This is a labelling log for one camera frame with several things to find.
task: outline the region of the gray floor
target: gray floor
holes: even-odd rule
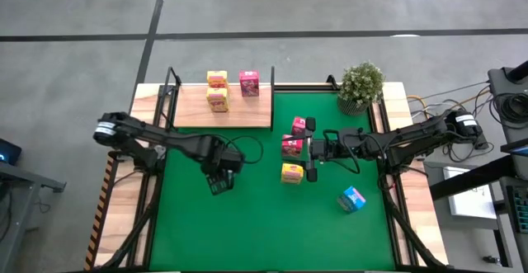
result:
[[[155,1],[0,0],[0,35],[145,34]],[[164,0],[158,33],[496,28],[528,28],[528,0]],[[24,148],[21,167],[68,182],[62,195],[42,194],[53,208],[26,235],[18,271],[82,269],[106,162],[92,130],[103,112],[128,110],[143,51],[143,41],[0,43],[0,137]],[[482,82],[490,68],[526,54],[528,35],[156,41],[145,82],[161,82],[169,65],[184,82],[204,82],[206,70],[219,68],[257,68],[266,81],[272,65],[278,82],[318,82],[369,60],[407,94],[425,96]],[[427,103],[464,100],[482,87]],[[478,120],[488,141],[505,142],[486,110]],[[500,156],[495,149],[471,164]],[[437,151],[428,160],[446,157]],[[496,253],[490,233],[442,228],[450,264],[499,271],[479,260]]]

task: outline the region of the wooden tabletop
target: wooden tabletop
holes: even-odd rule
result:
[[[158,100],[159,87],[160,84],[158,83],[139,84],[134,95],[134,103],[130,115],[152,124],[154,110]],[[401,82],[386,82],[383,91],[384,105],[389,118],[390,129],[412,125],[413,121],[403,84]],[[383,132],[378,106],[374,106],[374,113],[378,131]],[[108,261],[119,245],[125,240],[134,224],[134,215],[141,186],[141,174],[136,173],[120,181],[111,190],[108,190],[112,164],[114,165],[113,167],[116,167],[114,169],[116,170],[116,179],[133,171],[133,163],[131,161],[120,162],[118,167],[116,166],[117,162],[114,162],[111,158],[107,161],[106,174],[101,187],[100,203],[97,206],[84,266],[86,270],[92,266],[100,266]],[[411,166],[423,170],[423,164],[421,162],[415,161]],[[149,186],[153,186],[156,178],[151,177],[150,179]],[[427,178],[421,173],[408,171],[401,176],[401,180],[412,228],[432,254],[439,261],[447,264],[446,250],[436,220],[436,212],[434,210],[431,193],[429,192]],[[151,195],[152,189],[149,189],[147,201],[150,200]],[[146,231],[147,229],[144,228],[139,238],[136,264],[140,264],[142,261]],[[403,264],[409,264],[405,237],[398,225],[397,234]],[[425,266],[421,258],[419,261],[421,265]]]

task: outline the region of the desk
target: desk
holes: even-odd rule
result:
[[[133,117],[153,123],[154,111],[158,102],[159,86],[159,84],[138,85],[131,111]],[[386,120],[388,121],[390,129],[396,129],[412,123],[403,84],[400,82],[385,83],[384,102],[382,105],[385,108],[384,110],[375,105],[371,108],[371,117],[365,114],[358,118],[350,118],[336,112],[337,108],[335,104],[332,104],[335,101],[335,94],[328,91],[327,87],[330,87],[328,84],[283,84],[277,86],[295,86],[299,88],[296,93],[277,94],[274,131],[259,129],[260,131],[258,132],[262,135],[259,138],[265,139],[263,142],[266,143],[266,148],[272,147],[271,142],[276,139],[276,136],[289,131],[290,122],[293,120],[293,116],[296,115],[315,116],[318,121],[319,131],[324,128],[337,128],[344,125],[360,125],[367,129],[381,131],[384,128],[384,119],[385,122]],[[323,90],[310,94],[310,97],[303,96],[307,90],[314,92],[314,87],[322,87]],[[335,109],[335,111],[329,112],[332,113],[331,115],[321,115],[322,112],[314,111],[315,106],[323,105],[321,103],[324,102],[328,103],[325,107]],[[233,136],[247,134],[245,130],[244,133],[236,130],[229,133]],[[262,165],[252,169],[251,173],[245,173],[244,171],[247,171],[250,167],[249,165],[244,166],[243,173],[235,181],[235,189],[233,191],[212,197],[208,193],[209,190],[202,175],[183,176],[173,174],[171,169],[174,167],[184,167],[189,172],[192,172],[193,167],[196,167],[191,161],[178,157],[178,154],[168,154],[163,183],[158,184],[153,183],[157,177],[141,177],[138,174],[113,186],[113,181],[130,172],[132,165],[131,162],[118,163],[114,158],[109,158],[101,188],[101,202],[97,206],[93,233],[88,248],[86,270],[89,270],[94,265],[101,265],[106,262],[123,242],[137,219],[138,210],[142,210],[144,203],[148,203],[153,192],[152,185],[163,185],[158,217],[154,220],[155,223],[151,222],[145,227],[142,236],[139,237],[138,246],[134,249],[136,258],[123,261],[122,266],[143,263],[149,265],[149,269],[152,270],[213,270],[213,262],[215,262],[217,264],[216,270],[392,270],[395,262],[395,249],[391,242],[397,242],[398,244],[398,249],[401,252],[398,258],[401,258],[401,263],[408,264],[410,262],[411,256],[407,253],[406,240],[398,227],[395,229],[395,239],[397,238],[398,240],[391,241],[388,226],[392,223],[384,215],[380,192],[375,189],[376,176],[372,172],[375,171],[376,165],[372,162],[361,162],[363,172],[358,176],[341,172],[336,165],[325,164],[324,171],[321,171],[321,167],[319,168],[320,179],[318,182],[310,184],[303,181],[303,184],[299,187],[284,186],[278,180],[276,183],[272,183],[270,177],[264,175],[262,170],[264,167],[269,167],[270,175],[275,175],[276,169],[274,167],[276,167],[277,163],[280,164],[280,158],[275,157],[276,154],[279,154],[279,149],[276,151],[266,149],[265,159],[261,162]],[[420,162],[415,162],[412,166],[423,168]],[[266,189],[263,188],[263,191],[258,191],[258,185],[273,187],[273,193],[277,194],[276,198],[270,196],[269,191],[265,191],[270,190],[268,187]],[[333,201],[339,191],[349,185],[353,185],[363,192],[369,209],[363,209],[357,214],[351,215],[338,213],[339,207]],[[142,192],[141,190],[145,186],[150,186],[150,188],[147,187],[150,191]],[[441,241],[440,229],[436,221],[427,179],[421,174],[408,172],[402,175],[402,186],[404,196],[400,194],[400,198],[405,198],[408,217],[413,229],[435,257],[446,263],[446,253]],[[260,197],[258,201],[260,203],[253,200],[249,201],[255,196]],[[182,200],[186,200],[186,203],[173,204],[174,201]],[[248,207],[251,204],[257,205],[257,203],[261,204],[260,207],[263,207],[266,202],[280,210],[273,211],[273,213],[269,211],[268,215],[264,215],[256,212],[253,208],[254,206],[252,208]],[[314,211],[310,208],[304,208],[301,204],[302,202],[309,202],[308,207],[313,206],[315,210],[324,211],[324,216],[311,214]],[[196,244],[200,244],[194,246],[191,236],[179,232],[184,231],[182,228],[186,232],[189,228],[194,230],[203,228],[203,224],[193,227],[193,219],[197,220],[199,217],[203,218],[206,216],[205,213],[199,213],[191,209],[193,206],[198,208],[200,204],[206,204],[211,209],[219,209],[222,214],[230,215],[231,218],[225,222],[226,224],[220,225],[220,230],[230,231],[231,235],[236,234],[236,232],[244,234],[232,236],[231,238],[222,234],[208,234],[209,245],[204,243],[205,236],[202,236],[202,238],[192,236],[196,240]],[[240,212],[245,213],[244,218],[238,217],[239,214],[237,214],[236,210],[244,210]],[[253,215],[251,224],[239,224],[246,223],[246,217],[250,216],[251,213]],[[281,222],[278,219],[275,221],[277,225],[272,226],[273,222],[268,219],[269,216],[280,216],[284,221]],[[335,221],[335,225],[330,224],[331,219]],[[287,223],[290,221],[300,224],[300,227],[297,228],[300,229],[302,235],[300,235],[298,229],[288,226]],[[284,228],[278,226],[278,224],[282,223],[284,223]],[[324,229],[323,231],[312,232],[317,227]],[[247,234],[254,231],[255,228],[265,228],[267,231],[260,236]],[[358,233],[361,230],[364,231],[364,235]],[[343,233],[342,236],[344,237],[337,238],[335,233],[332,234],[335,231]],[[294,239],[294,241],[289,246],[288,243],[281,242],[279,246],[273,247],[276,243],[270,242],[268,239],[273,236],[273,233],[277,237],[290,238]],[[313,253],[321,256],[321,252],[330,250],[331,254],[328,253],[326,256],[321,256],[327,259],[321,261],[319,258],[319,262],[310,260],[310,258],[314,259],[315,255],[308,254],[306,257],[294,256],[297,252],[309,253],[307,250],[303,251],[305,248],[298,246],[299,241],[302,241],[301,236],[306,238],[305,240],[308,244],[314,242],[318,244],[318,246],[308,246],[308,248],[313,250]],[[152,241],[147,241],[148,238],[154,239],[153,244]],[[185,247],[177,247],[178,244],[173,241],[174,238],[186,238],[184,241]],[[262,243],[262,245],[252,246],[244,251],[241,244],[244,238],[246,238],[246,244],[258,242]],[[239,260],[234,265],[234,257],[230,261],[224,261],[224,259],[214,259],[214,256],[210,255],[210,250],[222,253],[223,247],[236,249],[235,256],[236,254],[244,254],[247,258],[245,260],[249,261]],[[190,255],[187,255],[185,260],[177,259],[172,254],[173,252],[176,253],[173,249],[178,249],[177,253],[189,253]],[[203,252],[207,252],[207,257],[210,258],[208,261],[201,263],[187,261],[194,256],[193,254],[198,253],[200,249]],[[290,249],[291,255],[288,257],[284,257],[286,249]],[[223,254],[222,256],[229,258],[229,254]],[[273,260],[276,263],[270,263],[270,257],[274,257]]]

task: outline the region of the green surface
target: green surface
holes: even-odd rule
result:
[[[278,93],[275,128],[199,129],[229,138],[250,134],[264,144],[264,157],[244,165],[234,189],[212,196],[199,165],[177,151],[168,155],[150,269],[155,271],[391,270],[394,268],[374,162],[360,161],[361,174],[334,163],[317,165],[318,182],[281,184],[281,137],[295,116],[323,129],[370,130],[368,115],[350,117],[332,93]],[[259,147],[237,144],[253,160]],[[336,198],[350,185],[366,199],[346,214]]]

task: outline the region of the yellow box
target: yellow box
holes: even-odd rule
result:
[[[213,112],[229,111],[229,94],[227,88],[209,87],[206,97],[209,102],[209,107]]]
[[[299,165],[282,163],[282,172],[280,174],[280,182],[300,184],[303,180],[304,169]]]
[[[207,71],[207,83],[212,88],[228,88],[228,72]]]

